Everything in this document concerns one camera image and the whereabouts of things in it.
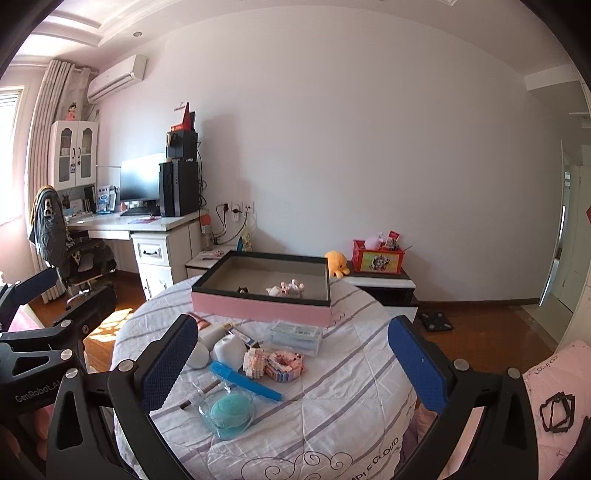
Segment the cardboard box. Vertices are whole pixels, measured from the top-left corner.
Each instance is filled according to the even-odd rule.
[[[269,296],[267,288],[294,278],[305,286],[300,298]],[[248,293],[238,293],[244,287]],[[195,312],[258,322],[332,324],[328,262],[323,257],[228,252],[193,284],[191,300]]]

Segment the wooden floor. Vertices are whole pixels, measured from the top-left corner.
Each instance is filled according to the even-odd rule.
[[[117,294],[117,308],[84,340],[89,363],[99,372],[111,368],[115,335],[133,312],[145,302],[144,291],[138,275],[117,271],[112,275],[112,278]],[[67,298],[68,296],[65,294],[57,300],[44,304],[39,297],[29,305],[41,323],[47,327],[52,326],[53,320],[66,311]]]
[[[528,322],[529,315],[519,306],[492,302],[434,303],[421,305],[419,314],[422,312],[445,313],[454,327],[450,332],[426,331],[418,315],[415,324],[449,359],[463,358],[477,371],[500,374],[516,367],[523,373],[554,352],[548,346],[549,335],[537,324]]]
[[[117,331],[131,314],[143,304],[144,293],[138,276],[117,272],[113,283],[119,300],[116,312],[85,340],[90,364],[99,371],[111,366],[113,344]],[[66,298],[43,304],[41,299],[31,307],[41,320],[50,326],[64,312]],[[532,329],[527,313],[518,306],[496,303],[433,303],[423,304],[421,312],[444,312],[454,330],[427,332],[417,319],[417,326],[431,342],[454,360],[464,358],[474,369],[502,373],[509,367],[521,372],[548,358],[553,349]]]

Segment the white bedsheet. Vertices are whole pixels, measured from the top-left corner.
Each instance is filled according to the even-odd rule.
[[[137,359],[162,337],[181,313],[192,311],[191,278],[142,305],[117,335],[114,367]],[[317,357],[293,382],[262,382],[283,394],[282,402],[255,396],[250,428],[220,441],[201,423],[194,407],[178,405],[193,387],[207,385],[209,369],[185,367],[161,410],[151,413],[163,438],[196,479],[331,480],[390,479],[400,458],[402,434],[413,416],[416,394],[388,346],[389,316],[370,295],[345,281],[331,284],[335,325]],[[269,324],[204,314],[210,322],[232,321],[253,338]],[[143,477],[115,422],[122,457]]]

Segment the cable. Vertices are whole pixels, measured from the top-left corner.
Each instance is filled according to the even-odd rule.
[[[242,231],[244,230],[244,227],[246,227],[246,222],[248,221],[248,212],[242,213],[242,214],[244,215],[244,223],[240,227],[240,230],[238,230],[238,233],[236,235],[234,235],[231,239],[228,239],[225,242],[222,242],[222,243],[220,243],[218,245],[226,245],[226,244],[230,243],[232,240],[234,240],[238,235],[240,235],[242,233]]]
[[[216,206],[217,217],[220,219],[220,222],[222,223],[223,230],[221,233],[214,233],[213,234],[214,240],[217,240],[217,239],[223,237],[228,232],[228,227],[226,226],[226,212],[228,210],[226,210],[226,205],[227,205],[227,203],[220,203],[219,205]],[[220,212],[218,210],[218,208],[220,208],[220,207],[224,207],[223,220],[222,220],[222,217],[220,216]]]
[[[199,182],[197,183],[197,194],[199,195],[199,203],[201,204],[201,208],[205,208],[205,206],[207,205],[207,200],[203,196],[203,191],[207,188],[207,182],[203,180],[203,159],[201,158],[201,154],[199,153],[199,145],[201,145],[201,142],[197,142],[197,155],[199,156],[199,160],[197,162],[197,166],[199,168]]]
[[[90,116],[92,115],[92,112],[95,111],[95,108],[96,108],[96,103],[92,106],[92,109],[90,109],[90,112],[86,116],[86,121],[88,121],[90,119]]]

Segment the metal screw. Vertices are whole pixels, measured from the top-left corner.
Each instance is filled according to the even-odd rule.
[[[456,370],[460,371],[460,372],[465,372],[466,370],[468,370],[470,368],[470,364],[465,361],[463,358],[456,358],[453,361],[453,366]]]
[[[134,367],[133,360],[123,360],[117,367],[121,372],[129,372]]]
[[[78,375],[77,368],[69,368],[66,372],[66,378],[74,378],[76,375]]]
[[[521,373],[515,367],[511,367],[509,370],[507,370],[507,373],[511,378],[515,380],[517,380],[521,376]]]

